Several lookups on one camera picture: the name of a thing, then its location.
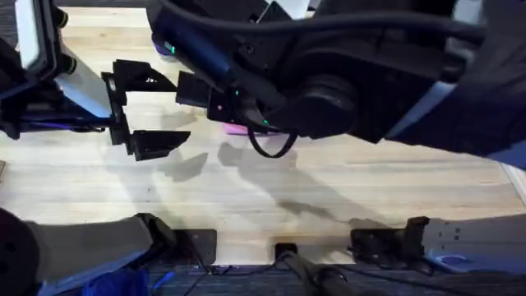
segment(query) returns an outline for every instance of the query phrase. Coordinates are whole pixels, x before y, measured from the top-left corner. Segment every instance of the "floor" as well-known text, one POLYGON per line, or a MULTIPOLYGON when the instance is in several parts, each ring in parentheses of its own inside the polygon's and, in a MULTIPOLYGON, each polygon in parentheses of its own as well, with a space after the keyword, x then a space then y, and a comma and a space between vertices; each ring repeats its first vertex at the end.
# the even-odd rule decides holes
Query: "floor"
MULTIPOLYGON (((90 6, 90 7, 143 7, 146 0, 57 0, 59 6, 90 6)), ((14 28, 15 18, 13 11, 13 1, 0 0, 0 37, 9 44, 16 44, 16 30, 14 28)), ((239 272, 252 271, 255 267, 243 267, 239 272)), ((357 267, 360 269, 370 269, 368 267, 357 267)), ((157 265, 150 272, 150 282, 155 282, 166 271, 171 270, 171 266, 157 265)), ((195 267, 177 267, 176 276, 167 283, 159 294, 179 295, 185 291, 199 278, 203 272, 195 267)), ((379 271, 372 269, 371 272, 382 275, 389 275, 399 278, 421 280, 435 284, 469 291, 476 295, 525 295, 526 278, 515 275, 501 274, 473 274, 473 275, 438 275, 427 278, 414 272, 406 271, 379 271)), ((431 292, 422 289, 410 288, 400 284, 393 284, 384 280, 368 279, 360 275, 345 274, 351 285, 359 287, 376 287, 388 291, 391 295, 419 295, 426 294, 446 295, 442 292, 431 292)), ((282 271, 271 271, 261 275, 254 275, 250 278, 246 276, 220 278, 210 276, 205 278, 196 287, 194 294, 200 295, 301 295, 302 287, 294 275, 283 273, 282 271)))

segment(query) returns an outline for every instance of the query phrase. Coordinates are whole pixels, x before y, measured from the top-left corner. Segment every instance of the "black bolt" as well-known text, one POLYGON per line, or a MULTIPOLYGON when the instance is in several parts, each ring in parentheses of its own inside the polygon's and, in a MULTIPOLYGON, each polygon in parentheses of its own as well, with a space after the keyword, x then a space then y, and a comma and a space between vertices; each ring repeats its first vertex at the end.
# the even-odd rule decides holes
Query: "black bolt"
POLYGON ((246 44, 245 45, 245 50, 247 51, 248 54, 253 54, 254 53, 254 47, 250 44, 246 44))

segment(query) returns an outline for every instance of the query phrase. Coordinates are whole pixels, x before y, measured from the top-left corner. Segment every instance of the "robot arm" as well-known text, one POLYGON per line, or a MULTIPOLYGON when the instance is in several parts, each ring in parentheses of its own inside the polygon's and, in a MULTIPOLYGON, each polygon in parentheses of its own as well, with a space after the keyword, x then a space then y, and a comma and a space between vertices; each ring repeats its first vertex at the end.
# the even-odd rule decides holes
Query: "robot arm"
POLYGON ((130 133, 123 107, 127 91, 177 88, 146 62, 117 60, 113 73, 93 73, 62 42, 67 14, 51 0, 17 0, 20 54, 0 40, 0 130, 17 140, 24 132, 103 132, 125 144, 136 160, 165 157, 190 132, 130 133))
POLYGON ((284 155, 298 136, 349 134, 526 169, 521 1, 325 0, 311 19, 293 21, 264 0, 154 0, 156 48, 194 72, 182 72, 177 88, 140 62, 116 61, 100 80, 62 45, 64 14, 50 0, 16 8, 35 25, 19 28, 21 65, 2 46, 0 128, 13 139, 106 127, 137 160, 164 157, 189 132, 130 134, 122 106, 126 91, 177 91, 176 102, 206 108, 208 119, 247 127, 266 157, 284 155), (76 85, 83 80, 96 93, 76 85), (268 155, 255 132, 291 137, 268 155))
POLYGON ((325 0, 304 21, 244 3, 148 7, 155 43, 195 72, 177 102, 249 135, 385 138, 526 168, 523 2, 325 0))

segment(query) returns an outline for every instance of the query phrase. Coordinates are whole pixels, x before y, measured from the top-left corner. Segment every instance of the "black joint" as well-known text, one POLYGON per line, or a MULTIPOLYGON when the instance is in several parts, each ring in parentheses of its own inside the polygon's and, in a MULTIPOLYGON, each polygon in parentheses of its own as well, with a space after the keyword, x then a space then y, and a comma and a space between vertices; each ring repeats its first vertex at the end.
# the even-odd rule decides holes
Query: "black joint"
POLYGON ((286 252, 298 254, 298 246, 296 243, 276 243, 274 247, 275 261, 278 261, 286 252))
POLYGON ((53 9, 53 20, 59 28, 66 26, 67 21, 69 21, 69 16, 62 9, 55 7, 53 9))
POLYGON ((66 54, 62 55, 63 71, 67 74, 73 74, 76 70, 76 60, 66 54))

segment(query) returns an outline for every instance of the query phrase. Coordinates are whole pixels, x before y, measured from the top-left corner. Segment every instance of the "light wood surface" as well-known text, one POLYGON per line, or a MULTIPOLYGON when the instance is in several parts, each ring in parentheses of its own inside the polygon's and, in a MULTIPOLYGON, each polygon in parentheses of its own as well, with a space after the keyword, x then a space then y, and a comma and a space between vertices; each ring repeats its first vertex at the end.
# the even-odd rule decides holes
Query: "light wood surface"
POLYGON ((508 174, 508 178, 515 187, 523 203, 526 205, 526 172, 510 165, 502 165, 502 168, 508 174))
MULTIPOLYGON (((65 42, 95 72, 111 71, 117 58, 141 60, 177 81, 182 66, 155 52, 143 9, 64 10, 65 42)), ((417 215, 526 213, 501 166, 488 160, 350 136, 301 140, 286 157, 267 160, 203 111, 176 105, 174 94, 128 98, 132 128, 189 130, 190 140, 168 158, 136 163, 108 133, 25 134, 18 142, 2 135, 0 158, 9 165, 0 206, 48 224, 150 212, 174 228, 217 229, 218 264, 268 262, 277 241, 299 243, 316 261, 348 262, 340 251, 351 219, 402 226, 417 215)), ((284 139, 261 141, 277 149, 284 139)))

